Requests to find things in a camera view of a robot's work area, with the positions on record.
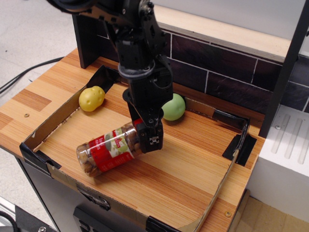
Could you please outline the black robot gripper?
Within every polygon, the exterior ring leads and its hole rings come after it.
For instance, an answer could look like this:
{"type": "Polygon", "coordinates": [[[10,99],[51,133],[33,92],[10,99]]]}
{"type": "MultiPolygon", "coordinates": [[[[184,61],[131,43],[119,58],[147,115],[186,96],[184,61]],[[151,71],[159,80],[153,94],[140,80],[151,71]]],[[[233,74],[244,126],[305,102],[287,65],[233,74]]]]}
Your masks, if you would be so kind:
{"type": "Polygon", "coordinates": [[[123,97],[133,108],[130,114],[135,121],[142,153],[161,150],[161,108],[173,97],[173,74],[169,59],[166,55],[158,55],[144,69],[126,68],[120,63],[118,71],[128,81],[129,87],[123,97]]]}

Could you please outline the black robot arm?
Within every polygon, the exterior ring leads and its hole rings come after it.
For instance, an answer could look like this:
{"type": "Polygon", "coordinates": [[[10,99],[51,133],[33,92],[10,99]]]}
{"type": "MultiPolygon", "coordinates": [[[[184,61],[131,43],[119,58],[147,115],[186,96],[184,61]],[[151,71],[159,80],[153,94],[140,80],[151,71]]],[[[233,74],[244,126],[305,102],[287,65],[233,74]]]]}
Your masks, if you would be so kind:
{"type": "Polygon", "coordinates": [[[161,52],[166,34],[149,0],[53,0],[51,5],[71,15],[104,23],[118,54],[118,71],[127,80],[123,93],[132,120],[141,119],[137,135],[143,153],[163,146],[162,106],[173,97],[169,61],[161,52]]]}

